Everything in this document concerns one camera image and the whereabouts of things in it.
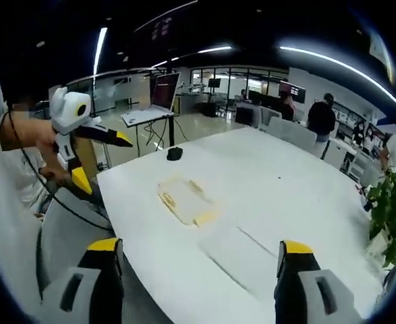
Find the laptop screen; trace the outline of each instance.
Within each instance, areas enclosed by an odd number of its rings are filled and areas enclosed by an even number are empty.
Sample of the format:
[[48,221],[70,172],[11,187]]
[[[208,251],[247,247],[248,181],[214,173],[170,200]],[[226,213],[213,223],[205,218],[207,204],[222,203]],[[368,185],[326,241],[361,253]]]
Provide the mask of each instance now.
[[154,86],[151,104],[171,109],[175,91],[177,90],[178,78],[179,73],[158,76],[156,85]]

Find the floor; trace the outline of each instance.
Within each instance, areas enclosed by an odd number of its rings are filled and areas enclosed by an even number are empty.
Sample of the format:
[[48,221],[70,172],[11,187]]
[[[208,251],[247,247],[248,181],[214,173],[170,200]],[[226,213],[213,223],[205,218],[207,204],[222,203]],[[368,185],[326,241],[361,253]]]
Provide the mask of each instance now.
[[[152,128],[153,130],[162,137],[163,141],[154,135],[151,137],[150,132],[146,125],[138,126],[138,135],[136,135],[136,127],[127,128],[121,119],[121,115],[125,113],[126,109],[118,107],[101,113],[100,117],[102,119],[102,125],[105,127],[122,131],[133,143],[133,148],[116,147],[109,145],[107,147],[109,157],[111,160],[111,167],[120,165],[122,163],[131,161],[138,157],[138,147],[136,145],[136,137],[138,136],[139,146],[140,146],[140,156],[147,155],[149,153],[155,152],[157,149],[164,149],[169,146],[169,127],[166,123],[165,132],[163,128],[165,126],[165,120],[156,121]],[[237,124],[232,120],[232,113],[228,113],[223,117],[206,117],[199,113],[194,113],[191,115],[180,115],[175,118],[178,122],[175,123],[175,144],[181,144],[187,140],[196,140],[205,136],[210,136],[213,134],[218,134],[221,132],[227,132],[229,130],[235,130],[242,128],[244,125]],[[105,154],[103,151],[103,146],[101,144],[94,144],[94,149],[96,151],[98,163],[106,163]]]

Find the black ceiling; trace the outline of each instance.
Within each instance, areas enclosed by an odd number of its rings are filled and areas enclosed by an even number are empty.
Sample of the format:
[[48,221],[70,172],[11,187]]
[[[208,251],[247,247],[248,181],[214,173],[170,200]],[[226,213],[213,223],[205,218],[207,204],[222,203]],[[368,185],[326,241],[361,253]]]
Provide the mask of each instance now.
[[[102,27],[107,27],[108,32],[99,73],[151,66],[168,57],[224,44],[232,45],[234,50],[229,54],[190,55],[174,63],[188,67],[235,63],[292,66],[291,62],[280,60],[276,45],[285,38],[301,38],[343,51],[379,80],[385,83],[387,79],[383,64],[368,54],[370,35],[355,14],[361,12],[362,17],[370,17],[369,22],[385,31],[382,33],[385,40],[390,39],[391,32],[385,29],[381,16],[369,12],[365,16],[363,8],[348,8],[345,4],[317,7],[309,3],[287,6],[268,1],[238,5],[232,1],[199,1],[134,32],[149,20],[187,2],[50,1],[32,4],[24,8],[24,13],[20,3],[15,4],[16,8],[9,6],[10,13],[3,16],[0,26],[0,81],[5,96],[23,92],[46,96],[46,89],[52,85],[91,75]],[[163,28],[168,31],[165,35],[161,32]],[[36,47],[41,41],[45,44]],[[396,52],[396,41],[390,44],[390,49]],[[126,55],[129,59],[123,62]]]

